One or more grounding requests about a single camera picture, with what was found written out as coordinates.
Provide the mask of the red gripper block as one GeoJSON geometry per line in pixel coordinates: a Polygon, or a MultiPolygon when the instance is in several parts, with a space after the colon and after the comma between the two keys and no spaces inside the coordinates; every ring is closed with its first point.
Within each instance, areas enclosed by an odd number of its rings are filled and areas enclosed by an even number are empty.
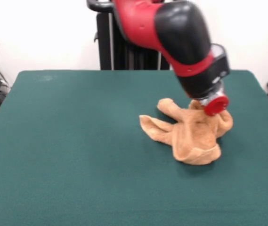
{"type": "Polygon", "coordinates": [[[211,96],[203,101],[203,109],[208,116],[214,116],[224,111],[228,104],[229,99],[225,95],[211,96]]]}

